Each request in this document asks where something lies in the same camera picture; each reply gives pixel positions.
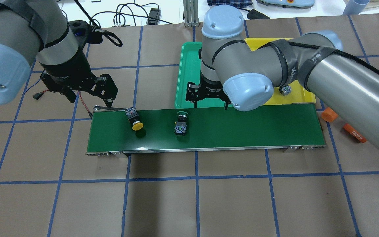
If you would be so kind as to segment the robot left arm silver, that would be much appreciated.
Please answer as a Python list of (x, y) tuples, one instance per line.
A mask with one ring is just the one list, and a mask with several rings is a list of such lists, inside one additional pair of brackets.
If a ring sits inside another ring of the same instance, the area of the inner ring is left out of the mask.
[(50, 92), (74, 103), (75, 92), (83, 91), (111, 107), (116, 84), (108, 74), (95, 76), (83, 53), (102, 36), (117, 37), (95, 23), (68, 21), (54, 0), (0, 0), (0, 105), (16, 98), (37, 62)]

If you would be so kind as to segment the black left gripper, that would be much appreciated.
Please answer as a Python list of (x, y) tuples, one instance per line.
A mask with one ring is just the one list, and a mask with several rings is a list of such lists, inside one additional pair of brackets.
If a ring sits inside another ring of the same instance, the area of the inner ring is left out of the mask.
[(44, 68), (40, 78), (50, 92), (58, 92), (70, 103), (75, 103), (77, 95), (74, 91), (84, 91), (97, 96), (108, 108), (112, 107), (118, 94), (118, 87), (109, 74), (95, 76), (82, 50), (68, 61), (58, 65), (41, 64)]

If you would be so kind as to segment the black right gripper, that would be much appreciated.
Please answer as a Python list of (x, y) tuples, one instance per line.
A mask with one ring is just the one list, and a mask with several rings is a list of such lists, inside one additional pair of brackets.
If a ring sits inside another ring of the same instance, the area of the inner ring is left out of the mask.
[(230, 99), (225, 94), (221, 82), (209, 80), (203, 74), (200, 74), (200, 83), (198, 85), (194, 82), (187, 83), (185, 100), (194, 103), (194, 108), (198, 108), (198, 101), (206, 98), (218, 98), (222, 100), (224, 102), (224, 110), (227, 110), (230, 104)]

